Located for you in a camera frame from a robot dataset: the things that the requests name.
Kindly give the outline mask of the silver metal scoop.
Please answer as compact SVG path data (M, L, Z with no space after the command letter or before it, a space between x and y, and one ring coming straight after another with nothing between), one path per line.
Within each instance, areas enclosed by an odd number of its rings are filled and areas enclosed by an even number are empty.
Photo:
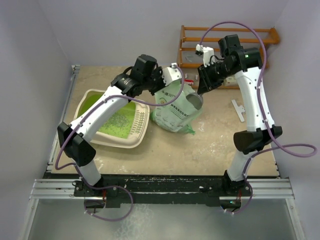
M199 95L196 92L192 92L186 95L186 99L197 110L200 110L204 103L202 95Z

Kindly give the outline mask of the green cat litter bag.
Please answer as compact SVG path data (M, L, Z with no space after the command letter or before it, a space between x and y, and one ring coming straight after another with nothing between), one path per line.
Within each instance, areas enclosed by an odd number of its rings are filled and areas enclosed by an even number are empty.
M190 85L185 84L173 103L154 108L150 115L151 120L169 132L194 135L191 123L202 113L202 108L197 110L186 99L186 95L194 92Z

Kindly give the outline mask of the white bag clip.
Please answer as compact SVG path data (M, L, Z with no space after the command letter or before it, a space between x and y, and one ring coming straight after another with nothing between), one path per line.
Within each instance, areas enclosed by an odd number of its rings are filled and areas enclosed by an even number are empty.
M241 123L245 121L243 113L245 113L245 108L242 105L238 105L235 99L231 100L231 103L235 109L235 112L240 120Z

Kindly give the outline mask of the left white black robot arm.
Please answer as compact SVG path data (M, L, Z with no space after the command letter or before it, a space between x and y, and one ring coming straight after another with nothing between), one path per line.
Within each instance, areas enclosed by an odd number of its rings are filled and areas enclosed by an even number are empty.
M69 124L61 122L58 125L58 155L66 154L73 160L73 165L86 181L85 190L91 196L98 196L103 191L103 179L94 163L96 150L90 144L92 138L114 113L143 91L154 94L164 86L162 68L157 60L142 54L133 66L111 81L103 95L85 113Z

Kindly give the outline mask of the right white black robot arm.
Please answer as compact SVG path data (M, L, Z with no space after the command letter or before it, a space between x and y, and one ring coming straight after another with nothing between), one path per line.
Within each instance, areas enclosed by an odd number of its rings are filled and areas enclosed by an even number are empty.
M246 114L246 130L234 133L236 153L222 177L223 192L233 196L245 186L249 160L281 136L283 130L275 125L268 112L264 86L259 79L263 67L260 51L256 47L243 48L236 34L220 39L218 45L222 57L218 61L214 61L215 53L211 47L197 44L195 48L196 55L202 56L203 60L197 69L197 94L203 95L219 88L231 76L239 86Z

